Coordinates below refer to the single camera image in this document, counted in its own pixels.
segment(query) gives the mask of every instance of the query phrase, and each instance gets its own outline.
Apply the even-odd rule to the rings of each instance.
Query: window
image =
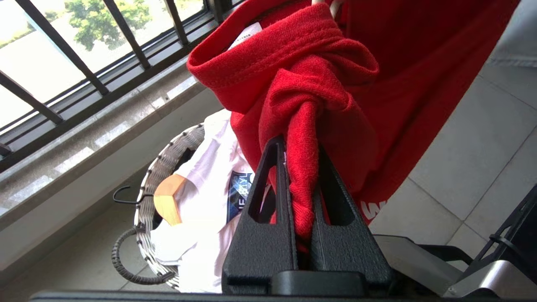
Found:
[[[240,2],[0,0],[0,172],[180,60]]]

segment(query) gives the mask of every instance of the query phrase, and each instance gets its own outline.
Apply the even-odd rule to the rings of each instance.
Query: wooden hanger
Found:
[[[153,203],[158,214],[171,226],[181,223],[181,216],[175,194],[185,184],[186,178],[181,175],[172,174],[163,180],[155,190]]]

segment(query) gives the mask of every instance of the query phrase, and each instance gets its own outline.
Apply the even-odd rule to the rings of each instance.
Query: white logo print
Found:
[[[378,205],[376,203],[366,204],[363,201],[360,201],[360,206],[362,207],[362,212],[365,217],[369,220],[375,218],[375,216],[380,212],[380,209],[386,204],[386,201],[380,202]]]

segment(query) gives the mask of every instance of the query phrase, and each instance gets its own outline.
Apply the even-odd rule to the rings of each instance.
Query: red hoodie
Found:
[[[295,229],[308,242],[317,144],[370,222],[468,89],[517,2],[348,0],[339,25],[349,39],[326,4],[249,0],[192,51],[188,68],[233,111],[254,170],[266,142],[285,136]],[[227,50],[257,21],[262,31]]]

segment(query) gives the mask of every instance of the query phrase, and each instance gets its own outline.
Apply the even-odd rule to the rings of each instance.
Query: tree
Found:
[[[130,30],[145,28],[146,23],[151,21],[149,6],[145,5],[143,0],[133,0],[133,3],[116,0],[115,3]],[[75,40],[87,51],[93,49],[95,41],[104,42],[110,50],[125,42],[103,0],[68,0],[65,6],[67,12],[71,13],[69,24],[78,29]]]
[[[58,19],[60,16],[58,15],[58,12],[56,11],[46,11],[45,12],[45,18],[49,21],[49,22],[52,22],[56,19]]]

